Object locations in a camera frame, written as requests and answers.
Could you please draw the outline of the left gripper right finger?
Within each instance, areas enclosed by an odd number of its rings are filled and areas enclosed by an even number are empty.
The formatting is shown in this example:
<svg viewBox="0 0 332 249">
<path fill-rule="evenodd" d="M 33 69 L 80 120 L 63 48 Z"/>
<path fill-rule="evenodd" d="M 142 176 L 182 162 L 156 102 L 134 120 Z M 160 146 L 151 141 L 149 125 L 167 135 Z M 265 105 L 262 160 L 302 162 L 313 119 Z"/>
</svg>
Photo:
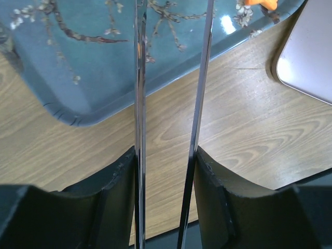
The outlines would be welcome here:
<svg viewBox="0 0 332 249">
<path fill-rule="evenodd" d="M 331 248 L 331 170 L 272 190 L 197 151 L 203 248 Z"/>
</svg>

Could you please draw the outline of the brown translucent box lid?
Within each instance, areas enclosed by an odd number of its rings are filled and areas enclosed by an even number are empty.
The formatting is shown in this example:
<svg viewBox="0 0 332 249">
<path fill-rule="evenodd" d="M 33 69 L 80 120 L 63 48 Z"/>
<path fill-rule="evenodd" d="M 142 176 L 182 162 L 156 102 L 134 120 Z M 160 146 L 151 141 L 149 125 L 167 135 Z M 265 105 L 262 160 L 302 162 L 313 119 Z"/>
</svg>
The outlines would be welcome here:
<svg viewBox="0 0 332 249">
<path fill-rule="evenodd" d="M 306 1 L 273 73 L 286 86 L 331 104 L 331 1 Z"/>
</svg>

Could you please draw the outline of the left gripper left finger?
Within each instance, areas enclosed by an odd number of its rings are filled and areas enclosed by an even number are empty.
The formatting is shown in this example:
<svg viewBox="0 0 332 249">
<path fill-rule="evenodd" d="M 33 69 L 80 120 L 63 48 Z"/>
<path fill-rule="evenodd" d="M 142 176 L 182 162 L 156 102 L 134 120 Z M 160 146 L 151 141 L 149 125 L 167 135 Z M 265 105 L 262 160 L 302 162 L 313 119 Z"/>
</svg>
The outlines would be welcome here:
<svg viewBox="0 0 332 249">
<path fill-rule="evenodd" d="M 135 150 L 61 191 L 1 185 L 1 248 L 128 248 Z"/>
</svg>

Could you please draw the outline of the orange fish cookie bottom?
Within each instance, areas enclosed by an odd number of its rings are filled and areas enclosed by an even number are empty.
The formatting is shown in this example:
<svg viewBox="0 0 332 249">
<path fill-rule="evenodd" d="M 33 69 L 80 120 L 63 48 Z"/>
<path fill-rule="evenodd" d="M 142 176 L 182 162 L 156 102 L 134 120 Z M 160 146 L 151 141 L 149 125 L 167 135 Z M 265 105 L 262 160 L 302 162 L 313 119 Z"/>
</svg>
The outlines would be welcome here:
<svg viewBox="0 0 332 249">
<path fill-rule="evenodd" d="M 274 11 L 278 7 L 278 0 L 245 0 L 245 5 L 262 5 L 269 11 Z"/>
</svg>

